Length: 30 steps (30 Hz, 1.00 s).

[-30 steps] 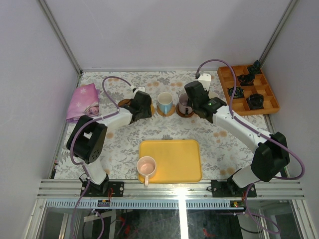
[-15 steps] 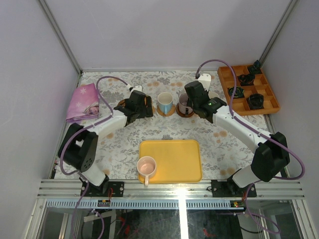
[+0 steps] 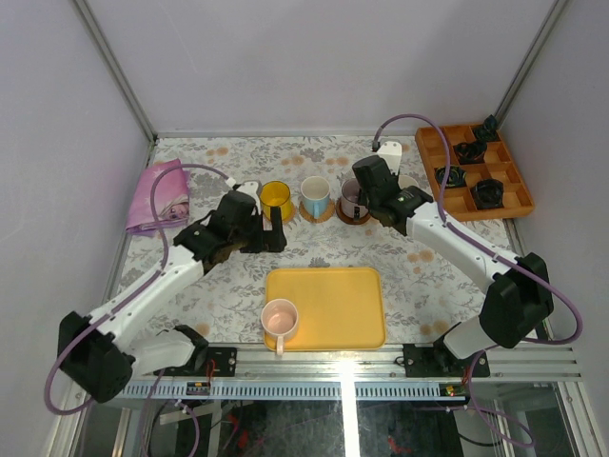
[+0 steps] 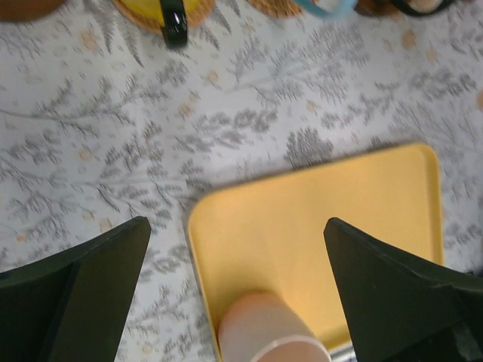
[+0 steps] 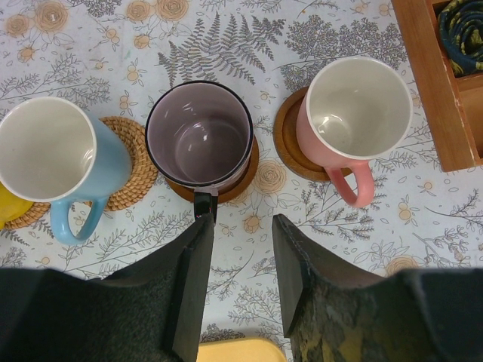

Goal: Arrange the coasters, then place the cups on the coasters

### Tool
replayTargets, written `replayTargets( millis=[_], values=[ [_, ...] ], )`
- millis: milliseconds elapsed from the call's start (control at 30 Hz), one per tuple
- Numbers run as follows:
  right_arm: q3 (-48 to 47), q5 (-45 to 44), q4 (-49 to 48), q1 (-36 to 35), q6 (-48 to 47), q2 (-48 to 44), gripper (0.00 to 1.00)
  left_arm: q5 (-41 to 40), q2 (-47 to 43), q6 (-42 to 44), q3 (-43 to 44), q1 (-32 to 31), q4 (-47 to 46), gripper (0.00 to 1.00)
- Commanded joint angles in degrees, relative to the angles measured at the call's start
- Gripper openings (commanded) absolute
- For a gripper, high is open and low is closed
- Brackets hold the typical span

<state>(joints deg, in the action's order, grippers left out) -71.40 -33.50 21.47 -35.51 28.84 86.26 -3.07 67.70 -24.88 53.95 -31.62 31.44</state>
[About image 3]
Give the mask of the purple mug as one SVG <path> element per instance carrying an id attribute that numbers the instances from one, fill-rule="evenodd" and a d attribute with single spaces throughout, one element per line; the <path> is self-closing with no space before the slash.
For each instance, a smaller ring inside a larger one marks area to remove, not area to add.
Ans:
<path id="1" fill-rule="evenodd" d="M 361 222 L 368 214 L 367 208 L 359 203 L 360 190 L 356 178 L 345 181 L 341 189 L 341 211 L 353 222 Z"/>

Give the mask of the brown wooden coaster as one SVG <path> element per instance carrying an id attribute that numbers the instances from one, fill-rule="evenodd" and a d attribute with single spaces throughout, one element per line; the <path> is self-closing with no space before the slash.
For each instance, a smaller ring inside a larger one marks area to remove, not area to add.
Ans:
<path id="1" fill-rule="evenodd" d="M 342 210 L 340 199 L 336 200 L 335 210 L 336 210 L 336 213 L 337 213 L 337 216 L 339 217 L 339 219 L 342 222 L 344 222 L 345 224 L 350 225 L 350 226 L 363 225 L 371 218 L 371 215 L 369 213 L 367 213 L 366 216 L 364 216 L 363 218 L 358 219 L 358 220 L 355 220 L 354 218 L 349 218 Z"/>

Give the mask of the yellow glass cup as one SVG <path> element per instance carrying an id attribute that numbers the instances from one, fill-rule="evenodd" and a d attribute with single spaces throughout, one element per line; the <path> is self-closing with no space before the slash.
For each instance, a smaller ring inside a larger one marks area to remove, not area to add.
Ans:
<path id="1" fill-rule="evenodd" d="M 279 207 L 287 202 L 292 202 L 290 188 L 281 181 L 268 182 L 263 185 L 260 200 L 263 214 L 270 220 L 271 207 Z"/>

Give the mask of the blue handled white mug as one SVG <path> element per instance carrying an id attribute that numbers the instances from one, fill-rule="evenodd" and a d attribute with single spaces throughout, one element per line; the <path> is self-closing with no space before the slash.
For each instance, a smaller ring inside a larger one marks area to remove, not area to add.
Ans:
<path id="1" fill-rule="evenodd" d="M 305 178 L 301 183 L 301 200 L 306 212 L 314 219 L 319 219 L 329 205 L 329 182 L 322 176 Z"/>

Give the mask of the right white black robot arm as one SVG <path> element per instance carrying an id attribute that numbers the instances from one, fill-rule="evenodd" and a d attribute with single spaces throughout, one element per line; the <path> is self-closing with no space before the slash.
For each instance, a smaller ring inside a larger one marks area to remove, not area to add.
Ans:
<path id="1" fill-rule="evenodd" d="M 434 351 L 436 369 L 455 375 L 468 357 L 498 345 L 513 348 L 554 310 L 551 293 L 531 278 L 548 279 L 536 254 L 519 257 L 491 244 L 452 216 L 416 186 L 401 189 L 384 159 L 371 155 L 352 167 L 360 202 L 385 227 L 395 229 L 457 267 L 484 293 L 480 314 L 448 330 Z"/>

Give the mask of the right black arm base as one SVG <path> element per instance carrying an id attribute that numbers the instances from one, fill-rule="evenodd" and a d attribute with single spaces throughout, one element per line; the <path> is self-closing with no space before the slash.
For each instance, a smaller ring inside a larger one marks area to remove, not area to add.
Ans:
<path id="1" fill-rule="evenodd" d="M 475 356 L 465 359 L 453 356 L 443 345 L 443 337 L 431 344 L 403 344 L 403 364 L 408 378 L 449 378 L 465 379 L 471 374 L 473 378 L 489 378 L 490 368 L 484 352 L 473 364 Z"/>

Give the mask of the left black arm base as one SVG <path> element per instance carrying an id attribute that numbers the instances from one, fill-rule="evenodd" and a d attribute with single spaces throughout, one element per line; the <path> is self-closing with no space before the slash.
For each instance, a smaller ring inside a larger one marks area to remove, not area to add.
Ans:
<path id="1" fill-rule="evenodd" d="M 237 348 L 211 347 L 207 339 L 197 330 L 186 325 L 179 325 L 175 331 L 193 344 L 194 350 L 188 361 L 179 367 L 167 367 L 166 376 L 193 377 L 205 376 L 208 379 L 215 377 L 234 377 L 237 367 Z"/>

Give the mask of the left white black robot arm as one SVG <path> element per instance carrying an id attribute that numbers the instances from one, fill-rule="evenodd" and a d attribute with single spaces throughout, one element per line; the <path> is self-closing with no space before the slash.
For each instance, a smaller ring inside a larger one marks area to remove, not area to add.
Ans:
<path id="1" fill-rule="evenodd" d="M 164 370 L 198 375 L 208 365 L 208 342 L 197 330 L 178 325 L 145 339 L 138 334 L 180 291 L 235 252 L 281 252 L 286 239 L 282 212 L 270 211 L 271 228 L 254 197 L 238 190 L 223 196 L 218 208 L 182 229 L 164 257 L 146 276 L 87 316 L 71 312 L 59 327 L 60 369 L 103 404 L 132 377 Z"/>

